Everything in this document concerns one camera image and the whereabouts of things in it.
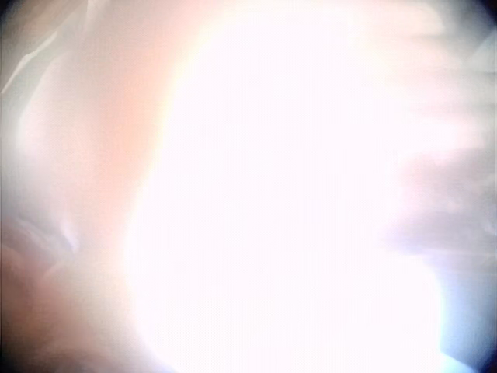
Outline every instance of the bright light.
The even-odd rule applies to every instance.
[[[353,12],[261,9],[178,75],[128,242],[141,331],[180,373],[435,372],[435,279],[371,247],[426,136],[401,136]]]

